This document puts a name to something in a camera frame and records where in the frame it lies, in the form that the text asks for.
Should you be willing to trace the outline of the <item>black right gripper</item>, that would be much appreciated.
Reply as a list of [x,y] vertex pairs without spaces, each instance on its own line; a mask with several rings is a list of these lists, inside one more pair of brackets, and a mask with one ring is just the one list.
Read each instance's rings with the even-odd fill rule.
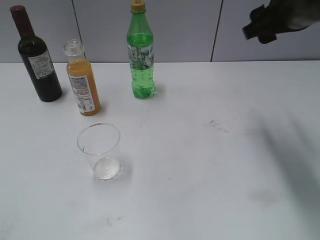
[[246,40],[261,44],[277,39],[276,33],[296,32],[320,21],[319,0],[271,0],[250,12],[250,23],[242,28]]

